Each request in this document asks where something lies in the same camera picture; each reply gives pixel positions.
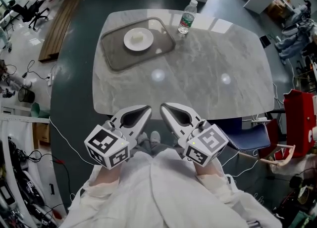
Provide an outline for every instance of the gray marble tabletop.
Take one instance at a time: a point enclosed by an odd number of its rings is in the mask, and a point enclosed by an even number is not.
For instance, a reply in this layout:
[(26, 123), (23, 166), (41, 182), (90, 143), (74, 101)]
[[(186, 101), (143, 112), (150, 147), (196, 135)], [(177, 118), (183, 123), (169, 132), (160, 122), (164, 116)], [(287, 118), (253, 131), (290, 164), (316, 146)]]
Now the gray marble tabletop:
[(122, 25), (157, 17), (176, 41), (175, 49), (122, 72), (113, 72), (98, 42), (93, 70), (94, 108), (101, 114), (146, 104), (159, 119), (163, 102), (191, 106), (206, 119), (244, 117), (271, 111), (271, 71), (259, 37), (222, 19), (197, 14), (189, 33), (177, 31), (182, 12), (142, 9), (110, 14), (100, 35)]

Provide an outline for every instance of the plastic bottle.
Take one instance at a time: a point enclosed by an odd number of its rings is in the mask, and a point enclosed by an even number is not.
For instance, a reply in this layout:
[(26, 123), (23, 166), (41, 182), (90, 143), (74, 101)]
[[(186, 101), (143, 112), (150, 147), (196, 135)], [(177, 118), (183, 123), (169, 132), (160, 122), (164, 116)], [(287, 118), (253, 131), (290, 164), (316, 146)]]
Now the plastic bottle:
[(187, 34), (189, 28), (192, 26), (193, 21), (197, 14), (197, 6), (198, 2), (196, 0), (191, 0), (189, 5), (186, 6), (183, 12), (182, 19), (180, 20), (178, 31), (182, 34)]

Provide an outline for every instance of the dark floor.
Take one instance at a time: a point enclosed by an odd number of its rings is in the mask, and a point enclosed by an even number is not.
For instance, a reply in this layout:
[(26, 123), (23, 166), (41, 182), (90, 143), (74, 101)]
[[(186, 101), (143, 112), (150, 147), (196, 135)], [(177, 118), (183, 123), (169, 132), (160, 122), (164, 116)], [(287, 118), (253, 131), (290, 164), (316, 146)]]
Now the dark floor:
[[(280, 29), (265, 14), (259, 16), (244, 9), (245, 1), (209, 0), (206, 4), (199, 4), (199, 12), (233, 22), (259, 36), (271, 34), (274, 37), (280, 34)], [(183, 10), (188, 3), (188, 0), (83, 0), (79, 3), (68, 27), (57, 63), (52, 90), (51, 119), (84, 159), (92, 162), (84, 146), (84, 139), (96, 124), (102, 124), (107, 119), (107, 116), (94, 111), (92, 96), (95, 49), (107, 16), (115, 11), (142, 8)], [(282, 100), (283, 93), (289, 92), (292, 88), (291, 68), (280, 63), (273, 45), (265, 51), (273, 81), (278, 86), (278, 96)], [(173, 141), (172, 135), (160, 120), (151, 120), (146, 132), (158, 129), (162, 142)], [(65, 162), (70, 173), (71, 192), (76, 193), (88, 179), (92, 166), (84, 163), (55, 129), (52, 129), (51, 138), (53, 155)], [(219, 159), (224, 163), (234, 153), (233, 149), (226, 148)], [(226, 173), (237, 175), (253, 164), (254, 160), (236, 157), (224, 167), (224, 170)], [(54, 169), (64, 204), (69, 206), (70, 193), (66, 171), (57, 164), (54, 165)], [(264, 197), (264, 205), (272, 209), (285, 196), (288, 187), (285, 181), (265, 179), (268, 173), (268, 167), (258, 163), (254, 169), (236, 180), (240, 189), (251, 194), (257, 192), (258, 198)]]

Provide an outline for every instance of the transparent tray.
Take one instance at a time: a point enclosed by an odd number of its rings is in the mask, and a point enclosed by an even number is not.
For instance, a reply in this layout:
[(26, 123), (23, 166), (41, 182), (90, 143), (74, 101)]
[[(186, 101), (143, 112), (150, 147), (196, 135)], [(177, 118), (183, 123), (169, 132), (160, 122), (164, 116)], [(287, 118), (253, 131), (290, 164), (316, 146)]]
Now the transparent tray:
[[(132, 51), (123, 42), (125, 34), (134, 28), (146, 28), (154, 37), (153, 44), (143, 51)], [(122, 71), (146, 60), (161, 56), (175, 48), (175, 40), (158, 18), (129, 23), (101, 36), (101, 44), (108, 65), (113, 71)]]

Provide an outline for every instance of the bottle label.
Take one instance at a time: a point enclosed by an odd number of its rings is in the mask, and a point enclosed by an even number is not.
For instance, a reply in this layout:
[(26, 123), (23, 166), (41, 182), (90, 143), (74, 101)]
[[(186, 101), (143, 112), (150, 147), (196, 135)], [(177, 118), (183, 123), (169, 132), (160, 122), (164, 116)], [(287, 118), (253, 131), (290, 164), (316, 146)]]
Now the bottle label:
[(194, 22), (194, 16), (189, 13), (184, 13), (182, 19), (180, 20), (180, 24), (183, 27), (190, 28)]

